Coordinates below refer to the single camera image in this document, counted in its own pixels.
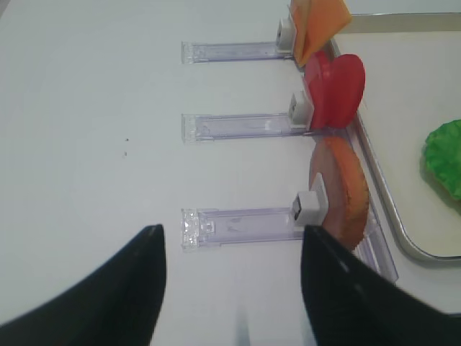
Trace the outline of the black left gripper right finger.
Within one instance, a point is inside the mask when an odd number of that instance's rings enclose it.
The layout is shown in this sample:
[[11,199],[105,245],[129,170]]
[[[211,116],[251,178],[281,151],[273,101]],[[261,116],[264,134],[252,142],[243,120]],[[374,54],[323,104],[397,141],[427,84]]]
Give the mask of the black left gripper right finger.
[[459,345],[460,319],[407,294],[320,226],[306,226],[301,290],[318,345]]

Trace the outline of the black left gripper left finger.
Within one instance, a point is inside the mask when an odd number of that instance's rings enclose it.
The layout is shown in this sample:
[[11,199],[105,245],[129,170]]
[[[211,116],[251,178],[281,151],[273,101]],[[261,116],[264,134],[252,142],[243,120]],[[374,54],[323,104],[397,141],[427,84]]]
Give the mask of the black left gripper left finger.
[[1,325],[1,344],[149,345],[165,290],[164,228],[146,226],[74,287]]

